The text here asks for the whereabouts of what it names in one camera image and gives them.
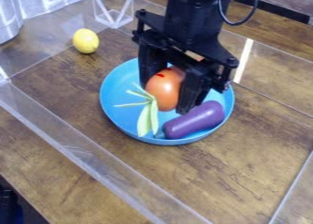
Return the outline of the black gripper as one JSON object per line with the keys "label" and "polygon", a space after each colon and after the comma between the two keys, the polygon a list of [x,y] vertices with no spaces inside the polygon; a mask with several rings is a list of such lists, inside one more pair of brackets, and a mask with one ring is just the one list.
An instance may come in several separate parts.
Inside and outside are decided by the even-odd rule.
{"label": "black gripper", "polygon": [[230,0],[167,0],[160,16],[140,9],[132,41],[139,45],[139,83],[175,65],[186,73],[176,113],[202,104],[211,89],[223,91],[238,60],[218,40]]}

